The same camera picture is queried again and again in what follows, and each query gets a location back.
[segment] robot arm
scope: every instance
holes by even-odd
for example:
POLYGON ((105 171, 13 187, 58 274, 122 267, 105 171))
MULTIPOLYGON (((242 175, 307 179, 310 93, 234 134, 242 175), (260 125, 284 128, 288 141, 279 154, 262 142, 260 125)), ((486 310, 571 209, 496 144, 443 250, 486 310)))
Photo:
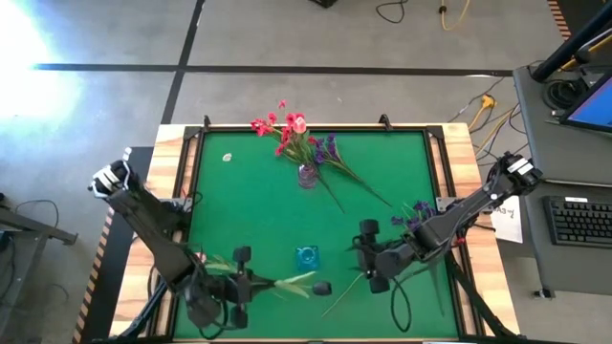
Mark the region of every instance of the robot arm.
MULTIPOLYGON (((189 320, 199 329, 211 324, 229 329, 216 321, 221 311, 227 312, 228 302, 235 304, 230 313, 234 325, 232 329, 246 328, 246 304, 259 292, 274 288, 274 280, 246 269, 246 263, 251 259, 250 247, 239 247, 234 251, 233 260, 237 263, 235 273, 208 273, 193 251, 169 239, 175 230, 188 226, 185 211, 172 202, 161 202, 147 191, 126 161, 115 161, 102 168, 94 175, 89 189, 95 197, 103 199, 121 214, 151 250, 155 267, 167 288, 183 296, 189 320)), ((328 286, 325 283, 315 285, 315 294, 331 292, 321 285, 328 286)))
POLYGON ((481 211, 503 204, 513 195, 525 195, 540 182, 541 172, 520 155, 506 153, 492 168, 489 180, 466 199, 452 204, 447 211, 423 222, 414 231, 407 230, 398 241, 381 245, 376 233, 362 226, 358 260, 368 275, 393 278, 412 262, 429 262, 450 250, 455 234, 465 234, 481 211))

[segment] paper sign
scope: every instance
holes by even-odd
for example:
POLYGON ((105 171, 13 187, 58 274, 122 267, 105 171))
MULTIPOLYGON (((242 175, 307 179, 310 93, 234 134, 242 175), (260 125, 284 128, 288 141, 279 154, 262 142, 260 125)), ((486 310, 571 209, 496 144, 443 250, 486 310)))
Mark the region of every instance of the paper sign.
POLYGON ((520 226, 520 209, 518 196, 512 196, 491 214, 497 239, 523 243, 523 231, 520 226))

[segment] green table surface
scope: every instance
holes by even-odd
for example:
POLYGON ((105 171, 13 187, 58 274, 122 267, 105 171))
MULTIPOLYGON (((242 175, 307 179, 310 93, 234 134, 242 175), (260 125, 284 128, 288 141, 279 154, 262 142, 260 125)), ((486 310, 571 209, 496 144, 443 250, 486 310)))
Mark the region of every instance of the green table surface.
MULTIPOLYGON (((322 138, 325 132, 314 135, 322 138)), ((231 259, 235 247, 251 246, 248 267, 274 279, 299 275, 295 250, 318 246, 321 267, 312 281, 329 281, 330 296, 304 297, 277 290, 259 294, 249 304, 249 326, 221 338, 448 338, 457 330, 444 264, 438 269, 439 293, 425 272, 404 283, 412 307, 412 326, 400 332, 391 319, 390 292, 372 294, 362 278, 325 317, 323 312, 359 274, 355 251, 347 251, 359 234, 359 222, 380 222, 380 240, 397 238, 401 228, 390 218, 401 204, 433 204, 433 180, 422 132, 340 132, 339 151, 353 170, 394 206, 385 205, 359 184, 329 166, 321 173, 332 186, 342 213, 322 185, 297 185, 297 166, 274 155, 277 143, 255 133, 208 133, 198 180, 204 196, 194 208, 189 242, 208 256, 231 259), (229 162, 222 157, 232 153, 229 162)), ((421 266, 413 265, 410 269, 421 266)), ((404 323, 407 310, 398 294, 396 309, 404 323)), ((212 326, 205 331, 210 335, 212 326)), ((199 338, 181 304, 175 338, 199 338)))

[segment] green leaf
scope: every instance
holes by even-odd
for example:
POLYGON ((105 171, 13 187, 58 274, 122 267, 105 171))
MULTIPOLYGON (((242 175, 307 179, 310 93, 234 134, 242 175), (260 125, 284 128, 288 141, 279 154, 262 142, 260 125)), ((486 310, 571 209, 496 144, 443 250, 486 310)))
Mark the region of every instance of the green leaf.
POLYGON ((306 279, 306 278, 308 278, 308 277, 310 277, 310 276, 314 275, 315 273, 316 273, 316 271, 306 272, 306 273, 301 274, 301 275, 296 276, 296 277, 292 277, 292 278, 287 278, 287 279, 284 279, 284 280, 282 280, 281 282, 282 282, 282 283, 289 283, 289 284, 292 284, 292 283, 295 283, 295 282, 301 281, 301 280, 303 280, 303 279, 306 279))
POLYGON ((296 293, 296 294, 304 296, 306 298, 310 298, 310 295, 306 291, 301 289, 300 287, 296 287, 294 285, 291 285, 291 284, 288 284, 288 283, 284 283, 282 281, 274 282, 274 286, 278 287, 278 288, 281 288, 283 290, 286 290, 286 291, 290 291, 292 293, 296 293))
POLYGON ((236 272, 236 269, 227 265, 227 264, 217 264, 217 263, 209 263, 209 264, 205 264, 205 267, 207 269, 218 269, 221 271, 229 271, 229 272, 236 272))

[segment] yellow cable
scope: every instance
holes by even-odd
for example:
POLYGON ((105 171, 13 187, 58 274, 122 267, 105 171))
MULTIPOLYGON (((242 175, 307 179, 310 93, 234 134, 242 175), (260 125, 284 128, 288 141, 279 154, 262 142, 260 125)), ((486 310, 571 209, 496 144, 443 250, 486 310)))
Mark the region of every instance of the yellow cable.
POLYGON ((478 155, 480 152, 482 152, 483 149, 485 149, 485 145, 487 143, 489 143, 489 141, 491 140, 493 134, 495 134, 495 132, 499 128, 501 128, 502 125, 504 125, 506 120, 508 120, 508 118, 510 118, 510 116, 513 114, 513 112, 514 112, 514 109, 511 109, 506 114, 502 115, 502 118, 497 122, 497 124, 495 124, 493 129, 489 132, 489 134, 487 134, 487 137, 482 141, 482 143, 480 143, 480 145, 478 146, 478 150, 476 151, 475 155, 478 155))
MULTIPOLYGON (((601 48, 604 44, 608 43, 612 41, 612 34, 610 34, 609 36, 605 37, 604 39, 602 39, 600 41, 600 43, 594 45, 593 47, 589 48, 589 53, 592 53, 594 51, 596 51, 597 49, 601 48)), ((574 67, 574 65, 576 65, 576 59, 572 58, 569 62, 567 62, 566 64, 563 65, 563 67, 561 67, 562 71, 567 71, 570 68, 574 67)))
POLYGON ((468 126, 468 130, 471 130, 471 128, 473 128, 473 126, 476 125, 476 121, 478 121, 478 119, 480 118, 480 115, 482 115, 482 113, 485 112, 485 109, 486 108, 484 106, 480 107, 480 110, 478 110, 478 113, 476 113, 476 116, 471 121, 470 125, 468 126))
MULTIPOLYGON (((444 0, 440 0, 440 1, 441 1, 441 6, 444 6, 444 0)), ((444 20, 444 12, 442 12, 441 13, 442 15, 440 16, 440 20, 442 21, 442 29, 444 29, 444 31, 452 31, 459 24, 461 24, 461 22, 463 21, 463 17, 466 15, 466 12, 468 11, 469 6, 470 6, 470 0, 466 0, 466 5, 463 7, 463 10, 461 11, 459 20, 457 20, 457 22, 454 25, 452 25, 450 28, 447 27, 447 23, 444 20)))
POLYGON ((495 106, 495 100, 493 100, 493 97, 491 97, 489 95, 483 95, 482 96, 482 105, 480 105, 480 110, 478 110, 478 113, 476 114, 476 116, 474 116, 474 118, 471 120, 471 123, 468 126, 468 129, 471 130, 471 128, 473 128, 473 126, 476 125, 476 122, 480 118, 480 115, 482 115, 482 113, 486 109, 488 109, 490 107, 494 107, 494 106, 495 106))

